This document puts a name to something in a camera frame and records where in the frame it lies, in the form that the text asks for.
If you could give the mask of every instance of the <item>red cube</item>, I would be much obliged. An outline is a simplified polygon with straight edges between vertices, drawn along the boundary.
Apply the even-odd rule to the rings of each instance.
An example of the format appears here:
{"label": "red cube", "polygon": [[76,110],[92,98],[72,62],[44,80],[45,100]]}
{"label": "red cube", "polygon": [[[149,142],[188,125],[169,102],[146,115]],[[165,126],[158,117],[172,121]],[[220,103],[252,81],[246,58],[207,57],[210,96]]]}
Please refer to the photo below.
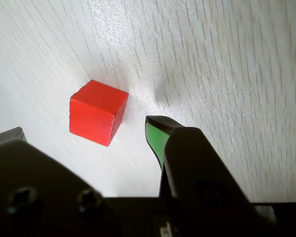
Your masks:
{"label": "red cube", "polygon": [[91,80],[70,99],[70,132],[108,146],[122,123],[128,93]]}

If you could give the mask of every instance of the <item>cube face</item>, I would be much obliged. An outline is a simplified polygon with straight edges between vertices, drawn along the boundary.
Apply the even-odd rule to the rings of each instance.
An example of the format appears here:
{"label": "cube face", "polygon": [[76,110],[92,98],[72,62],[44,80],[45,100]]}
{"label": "cube face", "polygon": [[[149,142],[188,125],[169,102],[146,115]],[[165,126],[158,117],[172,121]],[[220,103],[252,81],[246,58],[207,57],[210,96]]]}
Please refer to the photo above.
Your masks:
{"label": "cube face", "polygon": [[91,80],[72,99],[116,115],[127,97],[128,93],[122,90]]}
{"label": "cube face", "polygon": [[70,99],[70,132],[108,146],[122,122],[128,93],[92,82]]}

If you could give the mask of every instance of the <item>green finger pad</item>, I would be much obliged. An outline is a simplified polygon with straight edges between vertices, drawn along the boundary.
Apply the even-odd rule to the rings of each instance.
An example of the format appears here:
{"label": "green finger pad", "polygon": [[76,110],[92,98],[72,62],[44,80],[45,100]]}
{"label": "green finger pad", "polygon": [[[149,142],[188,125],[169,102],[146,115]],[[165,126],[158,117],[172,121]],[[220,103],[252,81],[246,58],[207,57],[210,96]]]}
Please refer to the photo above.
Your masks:
{"label": "green finger pad", "polygon": [[154,127],[150,123],[146,122],[146,138],[151,148],[156,153],[160,164],[163,164],[164,148],[167,144],[170,135]]}

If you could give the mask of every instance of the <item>wood grain surface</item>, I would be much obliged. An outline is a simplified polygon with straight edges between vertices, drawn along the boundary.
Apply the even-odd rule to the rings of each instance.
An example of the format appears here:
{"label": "wood grain surface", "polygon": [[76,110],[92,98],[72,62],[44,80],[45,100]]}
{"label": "wood grain surface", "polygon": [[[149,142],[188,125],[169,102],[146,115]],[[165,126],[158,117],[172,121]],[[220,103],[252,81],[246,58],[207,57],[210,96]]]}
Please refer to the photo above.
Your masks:
{"label": "wood grain surface", "polygon": [[[130,93],[108,148],[69,133],[91,79]],[[0,132],[105,196],[157,196],[146,115],[201,128],[250,201],[296,201],[296,0],[0,0]]]}

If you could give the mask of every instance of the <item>screw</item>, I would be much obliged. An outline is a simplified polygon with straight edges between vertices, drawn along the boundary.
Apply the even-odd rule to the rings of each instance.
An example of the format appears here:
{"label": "screw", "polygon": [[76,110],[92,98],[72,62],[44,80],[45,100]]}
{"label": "screw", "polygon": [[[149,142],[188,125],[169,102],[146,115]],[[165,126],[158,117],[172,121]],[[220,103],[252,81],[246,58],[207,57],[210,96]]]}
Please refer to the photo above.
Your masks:
{"label": "screw", "polygon": [[214,182],[205,182],[201,184],[199,195],[204,203],[213,207],[221,207],[228,202],[226,190],[221,185]]}
{"label": "screw", "polygon": [[28,208],[37,200],[37,190],[32,187],[22,187],[8,197],[7,212],[11,215]]}
{"label": "screw", "polygon": [[99,192],[93,189],[83,190],[78,195],[79,212],[80,213],[92,212],[98,209],[101,206],[102,202],[103,202],[103,197]]}

